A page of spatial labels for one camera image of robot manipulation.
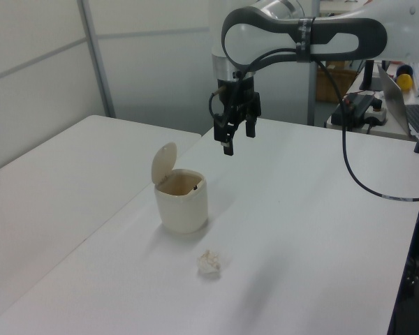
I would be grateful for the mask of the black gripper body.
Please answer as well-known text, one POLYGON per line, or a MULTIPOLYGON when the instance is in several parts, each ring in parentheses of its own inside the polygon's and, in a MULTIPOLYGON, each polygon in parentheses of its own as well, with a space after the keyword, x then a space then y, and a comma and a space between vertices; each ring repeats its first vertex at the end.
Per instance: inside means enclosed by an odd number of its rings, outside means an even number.
POLYGON ((220 122, 224 122, 228 117, 228 123, 235 124, 246 121, 256 123, 261 115, 260 96, 255 91, 254 79, 247 78, 242 80, 240 85, 237 81, 217 80, 219 100, 223 104, 223 112, 216 117, 220 122))

